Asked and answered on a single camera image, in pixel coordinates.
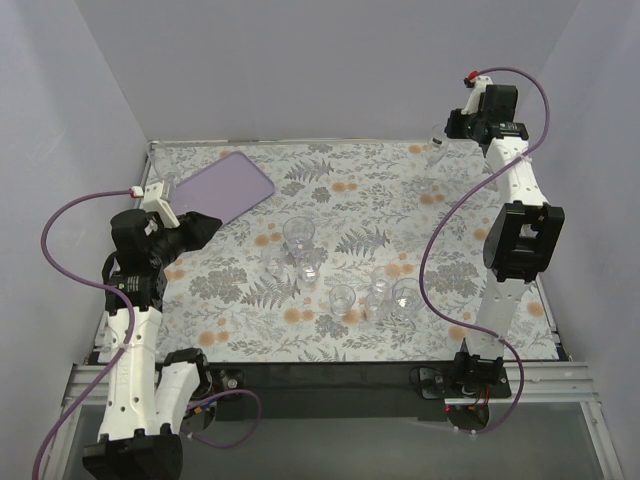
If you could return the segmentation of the clear champagne flute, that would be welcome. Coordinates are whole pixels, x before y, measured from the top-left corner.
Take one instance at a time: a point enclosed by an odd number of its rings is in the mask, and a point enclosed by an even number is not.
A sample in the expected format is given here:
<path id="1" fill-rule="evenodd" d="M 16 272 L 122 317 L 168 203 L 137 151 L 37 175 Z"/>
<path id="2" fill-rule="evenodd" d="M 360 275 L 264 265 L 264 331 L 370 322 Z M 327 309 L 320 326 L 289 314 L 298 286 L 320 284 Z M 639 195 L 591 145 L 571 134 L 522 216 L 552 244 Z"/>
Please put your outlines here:
<path id="1" fill-rule="evenodd" d="M 424 172 L 418 176 L 416 191 L 419 194 L 431 192 L 432 186 L 437 178 L 437 164 L 444 158 L 449 146 L 449 138 L 445 133 L 442 124 L 436 124 L 428 137 L 424 149 L 425 168 Z"/>

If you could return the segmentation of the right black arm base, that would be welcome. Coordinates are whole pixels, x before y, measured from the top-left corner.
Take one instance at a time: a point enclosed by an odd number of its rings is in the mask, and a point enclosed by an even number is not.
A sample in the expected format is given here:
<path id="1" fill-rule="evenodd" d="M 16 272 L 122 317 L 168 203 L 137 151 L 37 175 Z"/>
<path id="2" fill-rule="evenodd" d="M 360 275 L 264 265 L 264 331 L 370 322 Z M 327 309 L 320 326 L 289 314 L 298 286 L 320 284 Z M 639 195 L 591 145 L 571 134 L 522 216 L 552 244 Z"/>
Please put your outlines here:
<path id="1" fill-rule="evenodd" d="M 504 371 L 495 385 L 465 386 L 454 379 L 451 362 L 436 362 L 413 366 L 408 379 L 424 400 L 442 400 L 446 420 L 463 430 L 484 430 L 491 422 L 490 401 L 511 397 Z"/>

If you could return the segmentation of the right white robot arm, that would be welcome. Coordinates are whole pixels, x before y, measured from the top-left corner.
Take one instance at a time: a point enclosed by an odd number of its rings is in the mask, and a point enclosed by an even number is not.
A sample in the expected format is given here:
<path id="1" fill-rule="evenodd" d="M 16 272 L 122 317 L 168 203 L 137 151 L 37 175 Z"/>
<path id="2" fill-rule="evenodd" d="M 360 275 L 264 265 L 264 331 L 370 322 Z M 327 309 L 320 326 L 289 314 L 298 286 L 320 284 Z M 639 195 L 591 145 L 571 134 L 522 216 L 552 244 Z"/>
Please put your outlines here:
<path id="1" fill-rule="evenodd" d="M 527 158 L 528 132 L 514 120 L 516 87 L 487 76 L 467 83 L 462 109 L 452 111 L 445 133 L 481 148 L 503 203 L 484 241 L 487 281 L 474 327 L 454 357 L 452 382 L 465 393 L 486 392 L 503 378 L 505 347 L 517 306 L 539 273 L 548 268 L 564 224 L 562 208 L 541 193 Z"/>

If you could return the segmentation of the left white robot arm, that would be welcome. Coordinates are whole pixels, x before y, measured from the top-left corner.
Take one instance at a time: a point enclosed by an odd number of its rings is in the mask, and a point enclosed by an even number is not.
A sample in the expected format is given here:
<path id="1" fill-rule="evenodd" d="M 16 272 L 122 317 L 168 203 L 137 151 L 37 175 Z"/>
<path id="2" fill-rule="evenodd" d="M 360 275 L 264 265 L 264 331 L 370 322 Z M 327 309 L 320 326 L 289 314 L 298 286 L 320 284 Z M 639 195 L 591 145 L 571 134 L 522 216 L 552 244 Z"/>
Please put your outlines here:
<path id="1" fill-rule="evenodd" d="M 111 221 L 115 250 L 103 268 L 105 312 L 115 364 L 96 443 L 83 449 L 96 479 L 177 479 L 183 466 L 179 429 L 189 401 L 210 390 L 198 348 L 169 354 L 156 365 L 156 341 L 167 286 L 165 269 L 202 249 L 222 222 L 197 212 L 166 226 L 159 214 L 126 210 Z"/>

